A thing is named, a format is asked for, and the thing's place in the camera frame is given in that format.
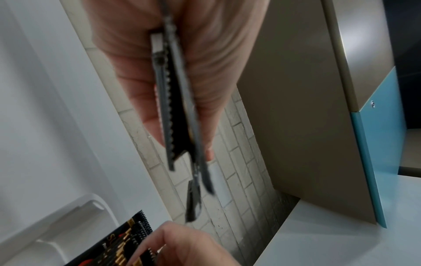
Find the tile backsplash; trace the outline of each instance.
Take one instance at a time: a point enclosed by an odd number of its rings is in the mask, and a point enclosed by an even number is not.
[[[108,59],[91,41],[90,25],[79,0],[61,0],[104,88],[119,113],[171,218],[184,224],[190,161],[185,154],[168,170],[165,149],[145,130],[118,83]],[[209,233],[241,265],[253,265],[282,225],[296,198],[275,191],[253,128],[236,89],[222,113],[209,162],[217,196],[203,192],[203,211],[187,226]]]

